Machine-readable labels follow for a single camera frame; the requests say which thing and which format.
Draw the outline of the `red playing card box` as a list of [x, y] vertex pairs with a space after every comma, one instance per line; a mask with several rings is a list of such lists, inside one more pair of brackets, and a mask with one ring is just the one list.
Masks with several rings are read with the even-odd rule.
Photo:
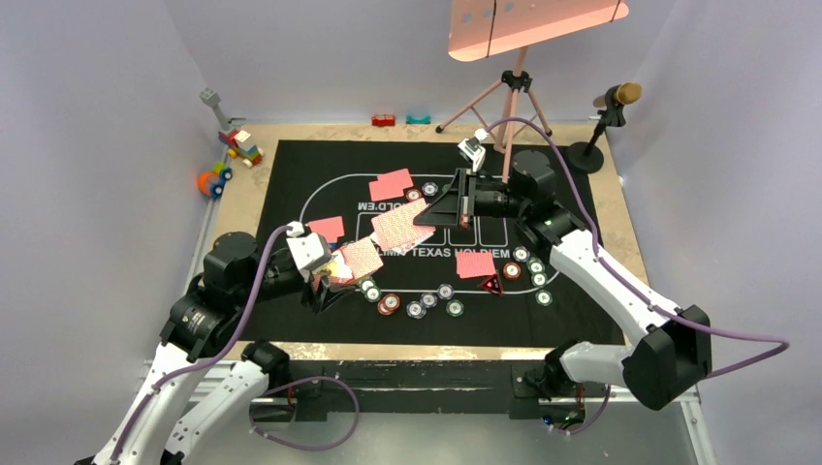
[[370, 276], [383, 266], [375, 243], [363, 238], [344, 245], [332, 253], [332, 260], [320, 268], [332, 284], [354, 284]]

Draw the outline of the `red triangular dealer button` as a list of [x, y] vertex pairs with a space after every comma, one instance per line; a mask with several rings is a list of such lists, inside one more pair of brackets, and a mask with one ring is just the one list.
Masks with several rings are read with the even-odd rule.
[[480, 284], [480, 289], [493, 295], [504, 295], [504, 289], [497, 274], [487, 277]]

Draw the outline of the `red poker chip stack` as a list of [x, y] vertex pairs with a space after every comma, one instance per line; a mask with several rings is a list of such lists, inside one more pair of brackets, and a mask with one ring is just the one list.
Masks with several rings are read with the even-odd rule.
[[400, 307], [400, 298], [397, 294], [385, 294], [377, 304], [378, 313], [382, 316], [391, 316]]

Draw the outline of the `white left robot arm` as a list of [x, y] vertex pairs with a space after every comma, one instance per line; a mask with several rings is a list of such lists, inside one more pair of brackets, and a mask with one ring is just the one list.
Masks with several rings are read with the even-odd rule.
[[300, 293], [322, 311], [353, 286], [334, 288], [305, 281], [288, 248], [265, 247], [247, 232], [219, 236], [204, 268], [189, 282], [163, 326], [149, 372], [126, 417], [107, 443], [85, 464], [199, 464], [207, 444], [233, 417], [261, 395], [275, 396], [297, 384], [290, 357], [270, 342], [247, 345], [239, 362], [195, 406], [192, 394], [208, 370], [233, 348], [256, 303]]

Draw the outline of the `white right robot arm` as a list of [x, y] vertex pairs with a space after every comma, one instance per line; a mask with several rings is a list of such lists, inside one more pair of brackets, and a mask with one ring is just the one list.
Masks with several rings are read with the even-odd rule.
[[466, 228], [477, 217], [509, 218], [522, 245], [570, 278], [628, 338], [626, 346], [567, 342], [545, 357], [528, 383], [547, 397], [590, 382], [627, 388], [658, 411], [712, 372], [709, 316], [698, 306], [681, 308], [611, 262], [586, 225], [555, 197], [556, 176], [547, 155], [515, 155], [507, 183], [466, 168], [414, 222]]

